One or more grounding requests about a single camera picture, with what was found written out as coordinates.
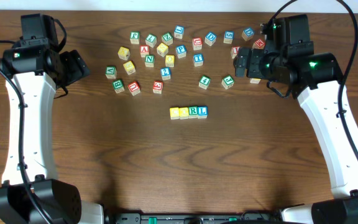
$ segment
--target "alphabet block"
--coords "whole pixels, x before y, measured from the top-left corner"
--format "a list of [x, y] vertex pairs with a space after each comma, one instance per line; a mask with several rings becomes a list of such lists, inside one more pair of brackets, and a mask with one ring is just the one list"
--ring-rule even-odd
[[189, 106], [189, 118], [198, 118], [197, 106]]
[[231, 58], [235, 58], [237, 56], [237, 54], [239, 53], [239, 49], [240, 47], [231, 48], [231, 52], [230, 52]]
[[132, 63], [132, 61], [125, 63], [124, 68], [128, 75], [136, 72], [135, 65]]
[[185, 28], [182, 26], [176, 26], [175, 30], [173, 31], [173, 35], [175, 38], [182, 39], [183, 34], [185, 33]]
[[244, 31], [242, 31], [241, 37], [247, 41], [254, 37], [254, 30], [251, 27], [246, 28]]
[[123, 60], [128, 60], [130, 56], [130, 52], [129, 49], [125, 48], [125, 47], [120, 47], [118, 50], [118, 57], [123, 59]]
[[211, 79], [203, 75], [200, 79], [200, 82], [198, 83], [198, 86], [206, 90], [209, 86], [209, 83], [211, 83]]
[[198, 107], [198, 119], [203, 119], [208, 116], [208, 108], [206, 106]]
[[212, 46], [216, 41], [216, 34], [209, 32], [206, 36], [205, 36], [205, 43], [208, 44], [209, 46]]
[[169, 68], [161, 68], [161, 78], [162, 80], [171, 79], [171, 70]]
[[162, 83], [162, 82], [154, 81], [154, 84], [153, 84], [153, 93], [161, 94], [161, 93], [162, 93], [162, 87], [163, 87], [163, 83]]
[[179, 119], [179, 108], [170, 108], [171, 119]]
[[233, 31], [226, 31], [224, 33], [224, 39], [223, 39], [223, 42], [225, 44], [231, 44], [231, 42], [233, 41], [234, 39], [234, 32]]
[[165, 45], [164, 43], [161, 43], [158, 47], [157, 47], [157, 54], [161, 55], [161, 57], [165, 57], [168, 54], [168, 46]]
[[230, 75], [228, 75], [222, 79], [222, 86], [225, 89], [228, 89], [228, 88], [232, 87], [233, 85], [234, 85], [234, 79]]
[[157, 37], [154, 36], [153, 34], [149, 34], [146, 38], [146, 44], [149, 45], [150, 47], [154, 47], [156, 43], [157, 43]]
[[252, 46], [253, 49], [263, 49], [264, 47], [265, 47], [265, 42], [262, 39], [258, 39], [257, 41], [255, 41], [255, 43]]
[[106, 67], [106, 77], [107, 78], [116, 78], [117, 70], [115, 66], [107, 66]]
[[132, 93], [132, 96], [140, 93], [140, 87], [139, 87], [139, 84], [137, 84], [136, 81], [134, 81], [133, 83], [130, 83], [128, 85], [128, 89], [129, 89], [130, 93]]
[[162, 39], [162, 42], [163, 42], [164, 44], [167, 44], [168, 46], [171, 45], [171, 44], [173, 44], [173, 37], [172, 37], [172, 35], [171, 35], [169, 32], [167, 32], [166, 34], [164, 34], [161, 39]]
[[146, 67], [154, 67], [154, 55], [146, 55], [144, 63]]
[[149, 46], [147, 46], [147, 45], [140, 46], [140, 56], [141, 57], [146, 57], [146, 55], [148, 55], [149, 53], [150, 53]]
[[203, 48], [203, 40], [201, 37], [193, 38], [193, 50], [201, 50]]
[[116, 91], [116, 93], [120, 93], [122, 91], [124, 91], [124, 84], [122, 84], [122, 80], [116, 80], [112, 83], [112, 87], [114, 88], [114, 91]]
[[202, 66], [204, 64], [203, 54], [195, 54], [193, 56], [194, 67]]
[[179, 117], [180, 119], [189, 118], [189, 108], [179, 108]]
[[131, 32], [131, 36], [129, 37], [132, 44], [140, 44], [140, 33], [139, 32]]
[[167, 55], [165, 56], [165, 66], [173, 68], [175, 66], [175, 56]]
[[179, 45], [177, 48], [177, 56], [178, 58], [186, 57], [186, 47], [184, 45]]

